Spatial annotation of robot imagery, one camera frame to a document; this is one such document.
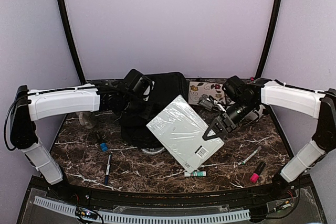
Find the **grey shrink-wrapped notebook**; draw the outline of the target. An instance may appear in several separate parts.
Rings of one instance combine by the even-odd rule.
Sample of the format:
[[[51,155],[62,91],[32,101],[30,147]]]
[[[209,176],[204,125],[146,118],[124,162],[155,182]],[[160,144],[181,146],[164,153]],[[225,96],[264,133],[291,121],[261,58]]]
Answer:
[[[182,95],[170,102],[146,127],[188,173],[197,170],[224,145],[219,137],[203,139],[208,125]]]

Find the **black student bag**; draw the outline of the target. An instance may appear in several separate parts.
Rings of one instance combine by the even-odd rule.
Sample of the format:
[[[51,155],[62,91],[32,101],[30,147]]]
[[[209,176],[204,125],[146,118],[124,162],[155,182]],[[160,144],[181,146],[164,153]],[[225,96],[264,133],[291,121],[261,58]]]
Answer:
[[[163,146],[146,125],[178,95],[188,97],[188,82],[180,72],[150,74],[148,78],[154,82],[148,100],[132,101],[119,120],[122,140],[140,149]]]

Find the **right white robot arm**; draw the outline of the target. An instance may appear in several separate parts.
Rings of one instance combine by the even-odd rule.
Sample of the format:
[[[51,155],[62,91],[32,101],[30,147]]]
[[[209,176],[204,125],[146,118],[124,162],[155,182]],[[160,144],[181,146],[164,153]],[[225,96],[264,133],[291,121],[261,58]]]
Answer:
[[[268,195],[273,200],[287,193],[289,185],[335,149],[335,89],[309,90],[258,78],[245,83],[237,76],[226,80],[223,90],[233,105],[222,109],[203,134],[203,140],[225,137],[250,112],[261,105],[274,105],[317,119],[311,140],[272,178]]]

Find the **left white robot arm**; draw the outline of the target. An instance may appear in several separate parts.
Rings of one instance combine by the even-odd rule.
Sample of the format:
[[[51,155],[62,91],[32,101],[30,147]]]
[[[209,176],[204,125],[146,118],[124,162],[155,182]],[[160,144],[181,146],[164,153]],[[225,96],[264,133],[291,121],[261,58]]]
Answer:
[[[36,133],[35,122],[56,115],[76,112],[145,112],[156,81],[132,69],[122,80],[84,84],[49,90],[30,90],[20,86],[8,109],[4,141],[9,151],[21,150],[54,193],[63,201],[74,197],[74,189]]]

